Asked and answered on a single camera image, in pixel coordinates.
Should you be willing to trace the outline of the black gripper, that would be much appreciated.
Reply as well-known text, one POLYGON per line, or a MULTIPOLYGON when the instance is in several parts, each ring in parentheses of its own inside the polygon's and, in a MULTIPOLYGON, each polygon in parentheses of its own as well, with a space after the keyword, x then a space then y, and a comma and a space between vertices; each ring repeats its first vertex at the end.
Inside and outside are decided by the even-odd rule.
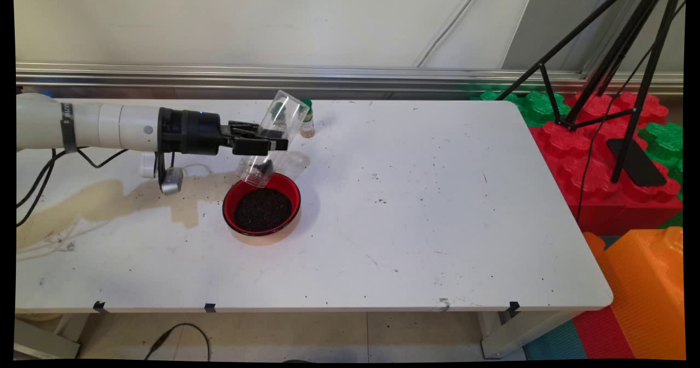
POLYGON ((219 114, 159 109, 159 152, 193 155, 217 155, 220 147, 232 149, 234 155, 268 156, 271 151, 287 151, 285 132, 262 128, 255 123, 229 121, 231 136, 222 132, 219 114))

